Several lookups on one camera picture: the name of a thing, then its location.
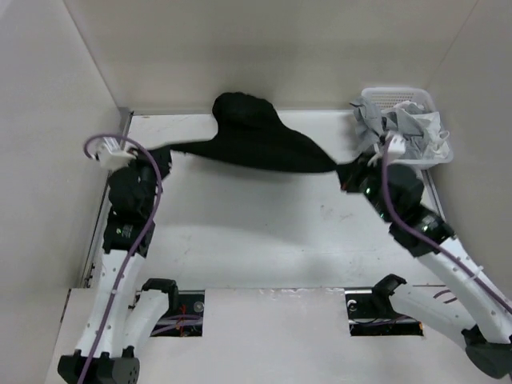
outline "white tabletop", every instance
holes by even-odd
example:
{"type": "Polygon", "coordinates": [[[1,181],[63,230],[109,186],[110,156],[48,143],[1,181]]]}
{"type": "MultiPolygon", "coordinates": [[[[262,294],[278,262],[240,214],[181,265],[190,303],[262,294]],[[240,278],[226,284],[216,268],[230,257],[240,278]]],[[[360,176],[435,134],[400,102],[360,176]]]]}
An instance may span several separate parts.
{"type": "MultiPolygon", "coordinates": [[[[93,300],[93,290],[72,291],[46,384],[63,384],[58,360],[73,353],[93,300]]],[[[351,337],[340,289],[207,290],[203,336],[151,338],[138,384],[497,382],[449,339],[424,332],[351,337]]]]}
{"type": "MultiPolygon", "coordinates": [[[[356,156],[349,111],[280,113],[339,162],[356,156]]],[[[208,114],[136,116],[129,136],[148,147],[212,138],[208,114]]],[[[139,283],[177,280],[184,290],[372,286],[393,273],[439,284],[388,235],[362,197],[340,191],[332,174],[252,170],[173,154],[150,252],[139,283]]],[[[428,193],[424,203],[431,206],[428,193]]]]}

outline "cable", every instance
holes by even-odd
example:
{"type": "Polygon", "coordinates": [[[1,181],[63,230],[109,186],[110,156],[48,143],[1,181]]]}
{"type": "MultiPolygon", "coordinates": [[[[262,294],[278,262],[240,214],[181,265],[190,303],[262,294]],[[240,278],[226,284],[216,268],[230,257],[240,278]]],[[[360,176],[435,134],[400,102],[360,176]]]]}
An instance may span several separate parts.
{"type": "Polygon", "coordinates": [[[357,320],[352,320],[356,324],[359,324],[360,326],[367,326],[368,324],[373,324],[378,320],[378,318],[374,318],[373,320],[370,320],[368,322],[358,322],[357,320]]]}
{"type": "MultiPolygon", "coordinates": [[[[451,294],[451,290],[440,290],[434,295],[434,298],[438,298],[444,294],[451,294]]],[[[449,298],[448,300],[444,301],[445,304],[450,304],[451,302],[456,302],[457,298],[449,298]]]]}
{"type": "MultiPolygon", "coordinates": [[[[128,138],[128,137],[123,136],[121,134],[96,134],[96,135],[91,136],[90,138],[88,138],[86,140],[86,142],[84,143],[84,145],[83,145],[83,152],[84,152],[84,154],[86,154],[86,156],[88,158],[94,158],[94,156],[92,156],[90,154],[90,152],[89,152],[89,144],[91,144],[93,141],[98,140],[100,138],[115,138],[115,139],[120,140],[120,141],[122,141],[122,140],[127,141],[130,144],[133,144],[134,146],[136,146],[138,148],[138,150],[140,150],[147,157],[147,159],[150,161],[150,163],[151,163],[151,165],[152,165],[152,167],[154,169],[154,173],[156,175],[156,178],[157,178],[157,187],[158,187],[158,191],[157,191],[156,196],[154,198],[153,209],[152,209],[152,211],[150,213],[150,216],[148,217],[146,224],[142,228],[141,233],[135,239],[134,244],[128,250],[128,253],[126,254],[126,257],[123,260],[123,262],[121,264],[121,267],[119,268],[118,276],[115,278],[114,286],[112,287],[112,292],[115,292],[117,290],[117,288],[119,287],[119,284],[121,282],[121,279],[122,279],[122,276],[123,276],[124,271],[126,269],[126,266],[128,265],[128,261],[130,260],[130,258],[132,256],[135,255],[135,252],[137,251],[138,246],[140,245],[140,243],[144,239],[144,236],[146,235],[147,231],[151,228],[154,216],[157,213],[157,208],[160,205],[160,199],[162,197],[162,192],[163,192],[163,189],[162,189],[162,174],[160,174],[160,169],[158,168],[157,162],[154,160],[153,156],[151,156],[150,152],[146,148],[144,148],[141,144],[139,144],[138,142],[136,142],[132,138],[128,138]]],[[[80,376],[78,378],[77,384],[83,384],[84,380],[86,379],[87,371],[88,371],[88,369],[90,367],[90,364],[92,363],[92,360],[93,360],[93,357],[94,357],[94,352],[96,351],[96,348],[98,348],[99,341],[101,340],[102,335],[103,335],[103,331],[105,330],[106,321],[108,320],[110,311],[112,310],[112,305],[114,303],[114,298],[115,298],[115,293],[111,293],[110,296],[109,296],[109,301],[106,304],[105,313],[103,314],[102,320],[100,321],[98,332],[96,333],[96,337],[94,338],[93,345],[90,348],[89,355],[87,356],[86,362],[85,362],[85,364],[84,364],[84,366],[82,368],[82,372],[80,373],[80,376]]]]}
{"type": "Polygon", "coordinates": [[[503,298],[501,298],[496,292],[494,292],[487,284],[484,283],[478,276],[475,276],[475,274],[471,271],[470,268],[468,268],[463,262],[460,262],[457,260],[455,255],[453,255],[448,250],[445,250],[442,246],[437,244],[434,240],[428,238],[424,234],[418,232],[414,228],[411,228],[408,226],[401,218],[398,216],[396,210],[394,210],[393,203],[391,201],[390,196],[390,190],[388,187],[388,172],[387,172],[387,166],[388,164],[388,149],[390,148],[391,139],[389,139],[386,144],[384,145],[384,152],[382,154],[382,195],[384,197],[384,203],[386,204],[386,208],[388,212],[390,213],[391,218],[393,221],[400,226],[405,232],[412,234],[417,239],[421,240],[425,244],[431,246],[435,250],[439,251],[440,253],[444,254],[448,257],[449,260],[451,260],[456,266],[458,266],[461,270],[466,272],[470,278],[473,278],[476,283],[489,295],[494,299],[497,303],[499,303],[503,308],[506,309],[506,311],[509,314],[512,314],[512,307],[505,302],[503,298]]]}
{"type": "Polygon", "coordinates": [[[184,326],[200,326],[202,325],[202,319],[201,320],[185,320],[183,322],[176,322],[176,324],[171,324],[169,326],[164,326],[163,328],[159,328],[157,330],[154,330],[151,332],[151,336],[156,336],[157,334],[162,334],[164,332],[167,332],[168,330],[175,330],[176,326],[180,326],[183,328],[184,326]]]}

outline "plastic basket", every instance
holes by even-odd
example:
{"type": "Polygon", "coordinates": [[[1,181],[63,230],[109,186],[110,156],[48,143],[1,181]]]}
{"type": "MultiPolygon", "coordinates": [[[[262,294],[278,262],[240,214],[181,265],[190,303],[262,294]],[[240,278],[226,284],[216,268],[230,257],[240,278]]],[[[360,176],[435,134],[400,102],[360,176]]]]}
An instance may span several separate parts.
{"type": "MultiPolygon", "coordinates": [[[[399,102],[409,101],[423,105],[426,109],[426,113],[437,111],[435,104],[432,101],[432,97],[429,95],[429,93],[426,90],[422,90],[419,88],[378,86],[374,88],[365,88],[364,90],[362,90],[361,96],[368,98],[369,100],[377,104],[381,110],[384,110],[386,108],[392,108],[399,102]]],[[[446,129],[441,122],[441,132],[443,131],[446,131],[446,129]]],[[[449,151],[448,155],[445,158],[420,158],[416,160],[407,159],[396,160],[395,162],[415,166],[420,170],[426,170],[437,164],[451,162],[454,159],[454,152],[452,150],[450,140],[447,140],[446,142],[449,151]]]]}

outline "black garment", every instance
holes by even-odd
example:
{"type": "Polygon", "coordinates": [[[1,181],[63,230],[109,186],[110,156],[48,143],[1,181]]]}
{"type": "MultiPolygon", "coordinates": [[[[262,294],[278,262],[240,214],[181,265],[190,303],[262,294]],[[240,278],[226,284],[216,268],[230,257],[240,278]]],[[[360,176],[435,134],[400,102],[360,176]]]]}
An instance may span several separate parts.
{"type": "Polygon", "coordinates": [[[218,133],[201,142],[169,144],[170,150],[260,170],[325,173],[336,163],[313,140],[286,127],[265,99],[221,94],[212,109],[218,133]]]}

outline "screw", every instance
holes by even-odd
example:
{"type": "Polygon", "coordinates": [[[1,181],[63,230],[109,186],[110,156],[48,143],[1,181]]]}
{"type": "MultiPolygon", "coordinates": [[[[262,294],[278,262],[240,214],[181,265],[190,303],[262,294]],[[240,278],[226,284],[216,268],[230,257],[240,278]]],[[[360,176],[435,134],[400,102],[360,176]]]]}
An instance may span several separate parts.
{"type": "Polygon", "coordinates": [[[194,312],[203,312],[205,310],[204,302],[195,302],[194,303],[194,312]]]}
{"type": "Polygon", "coordinates": [[[346,302],[346,307],[348,308],[349,312],[355,312],[358,310],[358,302],[351,299],[348,302],[346,302]]]}

